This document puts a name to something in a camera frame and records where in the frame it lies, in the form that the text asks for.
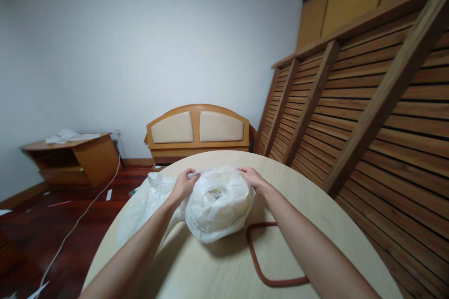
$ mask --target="drawer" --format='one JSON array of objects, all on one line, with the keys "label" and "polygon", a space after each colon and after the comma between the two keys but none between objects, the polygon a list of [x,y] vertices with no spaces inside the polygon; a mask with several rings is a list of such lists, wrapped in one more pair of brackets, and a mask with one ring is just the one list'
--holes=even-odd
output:
[{"label": "drawer", "polygon": [[50,168],[40,173],[49,185],[90,185],[81,166]]}]

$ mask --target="forearm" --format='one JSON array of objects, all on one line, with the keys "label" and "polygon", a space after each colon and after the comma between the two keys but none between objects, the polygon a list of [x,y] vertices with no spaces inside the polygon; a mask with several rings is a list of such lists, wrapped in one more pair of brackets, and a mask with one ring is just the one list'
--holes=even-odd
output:
[{"label": "forearm", "polygon": [[139,271],[154,258],[178,205],[179,200],[169,197],[95,276],[80,299],[123,298]]},{"label": "forearm", "polygon": [[279,191],[267,183],[262,195],[285,241],[320,297],[380,298],[335,244]]}]

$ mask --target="hand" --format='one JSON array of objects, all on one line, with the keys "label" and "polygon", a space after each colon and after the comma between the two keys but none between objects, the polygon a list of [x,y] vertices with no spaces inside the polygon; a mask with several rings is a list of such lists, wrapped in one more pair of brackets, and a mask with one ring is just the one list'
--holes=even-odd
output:
[{"label": "hand", "polygon": [[184,200],[186,197],[188,197],[193,190],[193,186],[195,185],[195,182],[200,178],[200,174],[195,175],[193,178],[189,179],[187,177],[187,174],[189,173],[195,173],[196,170],[192,168],[187,168],[185,171],[181,172],[178,176],[178,179],[176,180],[176,183],[174,184],[172,193],[170,196],[176,200],[177,202],[181,203],[182,200]]},{"label": "hand", "polygon": [[262,194],[267,187],[271,186],[253,167],[239,167],[237,169],[243,172],[243,177],[257,193]]}]

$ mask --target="white wall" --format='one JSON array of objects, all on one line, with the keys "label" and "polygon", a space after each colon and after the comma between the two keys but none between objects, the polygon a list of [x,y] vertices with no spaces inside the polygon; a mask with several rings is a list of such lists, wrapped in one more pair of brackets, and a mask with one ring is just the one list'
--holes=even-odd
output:
[{"label": "white wall", "polygon": [[0,0],[0,200],[40,181],[37,168],[19,146],[70,124],[60,81],[50,76],[31,52],[7,0]]},{"label": "white wall", "polygon": [[150,157],[146,124],[180,105],[220,105],[257,128],[270,66],[294,51],[301,11],[300,0],[8,3],[45,75],[60,84],[47,89],[63,92],[67,125],[121,129],[124,157]]}]

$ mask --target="wooden table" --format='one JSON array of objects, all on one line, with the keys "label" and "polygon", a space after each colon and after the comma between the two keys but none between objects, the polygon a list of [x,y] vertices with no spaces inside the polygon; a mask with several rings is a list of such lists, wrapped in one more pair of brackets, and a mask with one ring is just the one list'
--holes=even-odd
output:
[{"label": "wooden table", "polygon": [[117,171],[118,154],[110,134],[64,144],[46,144],[42,140],[20,149],[33,159],[49,185],[97,187]]},{"label": "wooden table", "polygon": [[[327,194],[293,169],[256,154],[221,150],[187,157],[161,173],[175,178],[189,167],[210,169],[226,165],[254,167],[340,248],[382,298],[402,298],[362,231]],[[128,204],[105,234],[83,288],[117,252],[117,231]],[[273,217],[258,196],[246,225],[262,221],[273,221]],[[253,232],[254,248],[265,276],[287,279],[304,275],[279,228]],[[140,298],[319,298],[310,284],[290,288],[263,284],[256,274],[243,230],[204,245],[191,235],[185,223],[178,224],[169,234],[144,279]]]}]

